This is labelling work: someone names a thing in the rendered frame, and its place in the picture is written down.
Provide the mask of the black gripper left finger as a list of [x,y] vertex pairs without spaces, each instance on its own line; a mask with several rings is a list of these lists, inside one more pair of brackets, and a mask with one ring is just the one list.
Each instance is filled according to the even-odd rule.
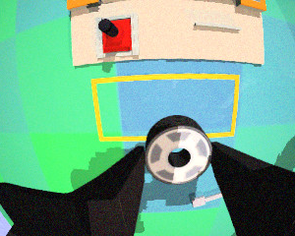
[[144,146],[72,193],[0,182],[0,204],[11,220],[56,236],[135,236],[143,199]]

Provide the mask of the black and white wheel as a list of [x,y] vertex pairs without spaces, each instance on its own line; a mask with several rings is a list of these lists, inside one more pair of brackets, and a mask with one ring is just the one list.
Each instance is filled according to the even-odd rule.
[[[172,152],[182,148],[179,152]],[[198,180],[213,158],[211,141],[194,119],[170,115],[154,123],[145,141],[144,163],[162,184],[184,185]]]

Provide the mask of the yellow rectangular outline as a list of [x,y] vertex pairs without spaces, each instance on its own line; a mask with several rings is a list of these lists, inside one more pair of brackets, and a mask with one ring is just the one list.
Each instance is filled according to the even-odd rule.
[[239,91],[239,75],[207,75],[207,74],[170,74],[170,75],[144,75],[144,76],[123,76],[123,78],[99,78],[91,80],[92,83],[92,99],[93,107],[95,107],[97,131],[99,131],[99,138],[101,142],[105,141],[129,141],[129,142],[144,142],[147,137],[134,137],[134,138],[120,138],[120,137],[103,137],[101,134],[100,127],[100,109],[99,101],[97,101],[96,84],[99,83],[123,83],[128,80],[148,80],[148,79],[159,79],[159,80],[174,80],[174,79],[229,79],[234,80],[234,105],[233,105],[233,122],[231,122],[230,133],[218,133],[218,134],[206,134],[208,138],[222,138],[222,137],[234,137],[235,122],[237,122],[237,107],[238,107],[238,91]]

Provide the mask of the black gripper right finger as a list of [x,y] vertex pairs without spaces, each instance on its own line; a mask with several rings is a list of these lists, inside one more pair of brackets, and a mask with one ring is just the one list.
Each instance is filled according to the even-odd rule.
[[211,142],[217,181],[237,236],[288,236],[295,227],[295,172]]

